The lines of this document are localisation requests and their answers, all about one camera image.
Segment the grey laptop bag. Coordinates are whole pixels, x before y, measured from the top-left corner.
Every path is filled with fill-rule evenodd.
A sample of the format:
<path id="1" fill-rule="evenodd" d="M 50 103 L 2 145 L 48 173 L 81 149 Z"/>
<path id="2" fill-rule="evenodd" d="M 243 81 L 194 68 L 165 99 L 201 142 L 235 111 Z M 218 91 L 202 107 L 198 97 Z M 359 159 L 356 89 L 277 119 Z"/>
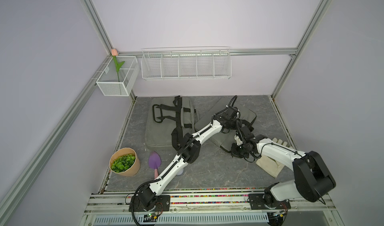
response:
<path id="1" fill-rule="evenodd" d="M 246 126 L 252 132 L 253 124 L 256 121 L 257 115 L 252 110 L 237 103 L 237 96 L 233 98 L 222 98 L 214 105 L 197 123 L 195 130 L 200 131 L 203 127 L 212 122 L 212 119 L 217 119 L 224 126 L 221 131 L 210 138 L 216 146 L 223 151 L 230 153 L 232 144 L 236 143 L 237 124 L 240 128 Z"/>

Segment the grey bag with black straps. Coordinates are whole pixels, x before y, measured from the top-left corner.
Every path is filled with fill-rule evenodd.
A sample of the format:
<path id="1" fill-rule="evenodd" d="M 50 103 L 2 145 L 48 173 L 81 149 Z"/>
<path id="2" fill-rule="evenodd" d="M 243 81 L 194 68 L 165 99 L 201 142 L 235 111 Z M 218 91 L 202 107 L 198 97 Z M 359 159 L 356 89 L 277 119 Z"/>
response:
<path id="1" fill-rule="evenodd" d="M 150 150 L 179 145 L 185 134 L 193 134 L 199 116 L 189 97 L 156 97 L 150 104 L 145 144 Z"/>

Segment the lilac computer mouse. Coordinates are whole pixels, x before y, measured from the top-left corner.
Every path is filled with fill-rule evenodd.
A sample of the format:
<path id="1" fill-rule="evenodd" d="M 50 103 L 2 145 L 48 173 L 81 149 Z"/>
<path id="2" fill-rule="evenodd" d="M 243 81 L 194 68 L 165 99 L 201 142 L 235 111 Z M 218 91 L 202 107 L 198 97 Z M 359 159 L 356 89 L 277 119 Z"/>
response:
<path id="1" fill-rule="evenodd" d="M 181 176 L 184 173 L 184 169 L 181 169 L 177 172 L 177 176 Z"/>

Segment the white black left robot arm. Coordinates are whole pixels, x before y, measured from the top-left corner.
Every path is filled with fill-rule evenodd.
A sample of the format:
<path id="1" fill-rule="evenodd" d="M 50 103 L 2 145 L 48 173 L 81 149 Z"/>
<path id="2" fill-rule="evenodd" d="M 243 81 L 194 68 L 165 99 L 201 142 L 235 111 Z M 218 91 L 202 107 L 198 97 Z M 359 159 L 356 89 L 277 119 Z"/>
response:
<path id="1" fill-rule="evenodd" d="M 211 122 L 204 128 L 193 134 L 186 134 L 177 147 L 177 154 L 172 162 L 154 180 L 141 184 L 133 193 L 130 201 L 131 211 L 134 211 L 134 203 L 139 203 L 146 210 L 155 203 L 166 186 L 186 166 L 192 164 L 199 157 L 202 145 L 212 136 L 220 133 L 223 129 L 230 130 L 236 127 L 240 121 L 241 113 L 238 110 L 228 108 L 218 115 L 214 114 Z"/>

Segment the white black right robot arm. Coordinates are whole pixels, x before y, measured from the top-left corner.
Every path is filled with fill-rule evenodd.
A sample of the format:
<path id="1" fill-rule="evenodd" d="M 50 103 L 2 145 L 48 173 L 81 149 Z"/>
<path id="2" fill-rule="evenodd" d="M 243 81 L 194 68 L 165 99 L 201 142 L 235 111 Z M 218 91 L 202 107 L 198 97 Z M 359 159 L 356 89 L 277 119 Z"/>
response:
<path id="1" fill-rule="evenodd" d="M 336 181 L 322 157 L 314 151 L 295 151 L 263 135 L 246 137 L 236 133 L 234 139 L 231 149 L 233 156 L 245 160 L 249 156 L 257 160 L 268 157 L 293 171 L 293 180 L 276 183 L 265 189 L 263 201 L 269 209 L 297 198 L 314 203 L 336 187 Z"/>

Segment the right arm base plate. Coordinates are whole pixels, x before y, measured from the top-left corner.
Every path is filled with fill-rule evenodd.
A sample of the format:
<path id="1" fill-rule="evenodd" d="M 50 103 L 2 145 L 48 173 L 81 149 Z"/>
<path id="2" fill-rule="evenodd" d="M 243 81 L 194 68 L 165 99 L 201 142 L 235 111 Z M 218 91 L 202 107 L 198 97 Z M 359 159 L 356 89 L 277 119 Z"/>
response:
<path id="1" fill-rule="evenodd" d="M 290 210 L 291 204 L 288 200 L 277 201 L 269 194 L 249 194 L 247 202 L 252 210 Z"/>

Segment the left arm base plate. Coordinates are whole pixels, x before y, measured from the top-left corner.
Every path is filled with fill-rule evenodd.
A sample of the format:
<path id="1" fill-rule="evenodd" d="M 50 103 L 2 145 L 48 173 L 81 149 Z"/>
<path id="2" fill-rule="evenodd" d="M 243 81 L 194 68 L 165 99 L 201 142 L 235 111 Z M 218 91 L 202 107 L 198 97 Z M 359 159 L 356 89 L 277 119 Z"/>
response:
<path id="1" fill-rule="evenodd" d="M 130 202 L 129 212 L 132 210 L 134 210 L 135 213 L 152 211 L 168 212 L 170 210 L 170 206 L 171 197 L 169 195 L 156 196 L 148 203 L 141 200 L 139 196 L 135 196 Z"/>

